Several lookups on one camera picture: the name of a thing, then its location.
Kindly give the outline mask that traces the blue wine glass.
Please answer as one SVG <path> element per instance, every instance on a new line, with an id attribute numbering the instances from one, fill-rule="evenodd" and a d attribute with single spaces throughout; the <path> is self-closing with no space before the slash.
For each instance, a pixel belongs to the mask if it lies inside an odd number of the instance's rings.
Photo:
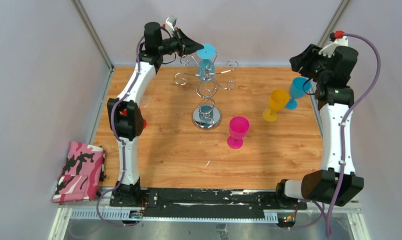
<path id="1" fill-rule="evenodd" d="M 298 107 L 297 99 L 304 97 L 311 88 L 310 80 L 304 77 L 296 77 L 293 79 L 289 88 L 289 101 L 286 108 L 294 110 Z"/>
<path id="2" fill-rule="evenodd" d="M 213 58 L 216 55 L 216 49 L 213 45 L 205 43 L 203 49 L 199 49 L 196 51 L 197 56 L 200 58 L 198 62 L 199 66 L 197 68 L 198 78 L 199 80 L 204 80 L 206 77 L 205 70 L 209 69 L 209 73 L 211 76 L 215 74 L 215 66 L 213 63 Z"/>

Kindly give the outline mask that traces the chrome wine glass rack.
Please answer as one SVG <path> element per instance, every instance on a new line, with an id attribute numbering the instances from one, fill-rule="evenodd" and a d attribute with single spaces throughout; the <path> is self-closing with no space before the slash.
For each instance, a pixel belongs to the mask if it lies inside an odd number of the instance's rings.
<path id="1" fill-rule="evenodd" d="M 217 56 L 213 58 L 213 63 L 215 66 L 215 60 Z M 189 64 L 189 60 L 192 59 L 196 63 L 196 67 L 200 67 L 198 62 L 200 60 L 195 60 L 195 58 L 186 54 L 180 57 L 180 64 L 183 66 L 187 66 Z M 221 84 L 216 76 L 223 75 L 235 71 L 239 68 L 239 63 L 235 60 L 229 60 L 226 63 L 226 66 L 229 68 L 223 71 L 216 71 L 213 76 L 210 75 L 209 69 L 205 70 L 206 77 L 204 80 L 199 80 L 196 86 L 196 94 L 201 98 L 198 105 L 195 107 L 192 113 L 192 123 L 198 129 L 209 131 L 217 128 L 222 120 L 221 112 L 219 108 L 216 106 L 216 102 L 214 100 L 214 96 L 220 89 L 231 91 L 237 87 L 237 84 L 233 80 L 228 80 L 226 83 Z M 197 77 L 198 71 L 196 73 L 188 73 L 188 72 L 178 72 L 174 76 L 175 84 L 179 86 L 184 86 L 188 83 L 187 76 Z"/>

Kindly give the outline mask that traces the pink wine glass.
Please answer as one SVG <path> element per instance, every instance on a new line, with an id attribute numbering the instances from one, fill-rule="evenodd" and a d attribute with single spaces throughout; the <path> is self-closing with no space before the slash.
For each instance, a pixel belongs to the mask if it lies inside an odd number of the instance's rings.
<path id="1" fill-rule="evenodd" d="M 250 122 L 243 116 L 235 116 L 229 122 L 229 134 L 227 144 L 232 149 L 239 149 L 243 146 L 243 138 L 250 129 Z"/>

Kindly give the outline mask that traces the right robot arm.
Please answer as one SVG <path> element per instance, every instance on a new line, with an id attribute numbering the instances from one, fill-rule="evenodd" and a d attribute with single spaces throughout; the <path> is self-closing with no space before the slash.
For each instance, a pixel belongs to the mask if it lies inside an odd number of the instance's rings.
<path id="1" fill-rule="evenodd" d="M 344 45 L 329 52 L 310 44 L 291 57 L 294 72 L 316 82 L 315 99 L 322 122 L 322 157 L 317 171 L 301 181 L 283 179 L 276 186 L 275 204 L 286 209 L 298 200 L 317 201 L 342 207 L 364 187 L 351 158 L 350 120 L 354 92 L 348 86 L 358 51 Z"/>

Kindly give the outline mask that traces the pink camouflage cloth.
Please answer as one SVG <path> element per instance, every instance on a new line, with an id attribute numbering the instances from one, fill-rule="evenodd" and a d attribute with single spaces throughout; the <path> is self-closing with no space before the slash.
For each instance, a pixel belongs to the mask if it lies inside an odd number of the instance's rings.
<path id="1" fill-rule="evenodd" d="M 72 141 L 52 198 L 54 203 L 92 201 L 105 174 L 106 151 L 101 146 Z"/>

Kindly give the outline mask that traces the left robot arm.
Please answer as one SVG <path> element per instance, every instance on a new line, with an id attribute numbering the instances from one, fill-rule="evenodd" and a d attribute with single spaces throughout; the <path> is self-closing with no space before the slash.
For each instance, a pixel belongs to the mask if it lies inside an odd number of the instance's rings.
<path id="1" fill-rule="evenodd" d="M 164 62 L 165 55 L 180 57 L 191 55 L 204 46 L 179 28 L 174 28 L 163 38 L 165 25 L 149 22 L 136 45 L 136 64 L 128 83 L 116 98 L 107 101 L 110 128 L 119 149 L 120 172 L 112 190 L 115 201 L 131 207 L 143 199 L 138 171 L 137 146 L 144 129 L 144 119 L 139 107 L 142 96 Z"/>

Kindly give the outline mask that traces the clear wine glass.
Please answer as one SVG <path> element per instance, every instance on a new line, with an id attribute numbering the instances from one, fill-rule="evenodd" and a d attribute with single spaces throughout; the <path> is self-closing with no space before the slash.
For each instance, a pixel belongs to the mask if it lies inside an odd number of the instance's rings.
<path id="1" fill-rule="evenodd" d="M 150 105 L 150 103 L 151 103 L 151 98 L 148 96 L 143 96 L 140 101 L 140 107 L 146 108 Z"/>

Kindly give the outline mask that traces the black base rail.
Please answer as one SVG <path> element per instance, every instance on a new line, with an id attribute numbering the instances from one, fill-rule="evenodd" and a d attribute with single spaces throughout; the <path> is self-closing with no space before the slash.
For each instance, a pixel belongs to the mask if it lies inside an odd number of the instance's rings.
<path id="1" fill-rule="evenodd" d="M 78 207 L 72 220 L 106 220 L 132 225 L 145 222 L 267 223 L 287 228 L 295 224 L 307 203 L 278 200 L 275 191 L 241 189 L 149 188 L 143 200 L 130 202 L 114 194 L 106 203 Z"/>

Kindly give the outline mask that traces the red wine glass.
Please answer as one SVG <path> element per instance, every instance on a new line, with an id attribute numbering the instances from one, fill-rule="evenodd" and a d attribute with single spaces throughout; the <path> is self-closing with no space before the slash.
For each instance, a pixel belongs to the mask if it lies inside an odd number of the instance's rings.
<path id="1" fill-rule="evenodd" d="M 127 116 L 127 115 L 128 115 L 128 113 L 127 113 L 127 111 L 126 111 L 126 110 L 122 110 L 122 111 L 120 111 L 120 114 L 122 114 L 122 115 L 124 115 L 124 116 Z M 145 120 L 145 119 L 143 119 L 143 129 L 145 129 L 145 128 L 146 128 L 146 126 L 147 126 L 147 122 L 146 122 L 146 120 Z"/>

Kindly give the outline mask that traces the yellow wine glass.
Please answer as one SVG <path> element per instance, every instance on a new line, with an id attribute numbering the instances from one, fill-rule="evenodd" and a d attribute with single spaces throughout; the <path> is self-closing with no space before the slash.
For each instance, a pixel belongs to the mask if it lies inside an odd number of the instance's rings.
<path id="1" fill-rule="evenodd" d="M 283 89 L 275 89 L 271 92 L 268 99 L 268 109 L 262 113 L 263 118 L 268 122 L 274 122 L 278 118 L 278 112 L 289 102 L 290 96 Z"/>

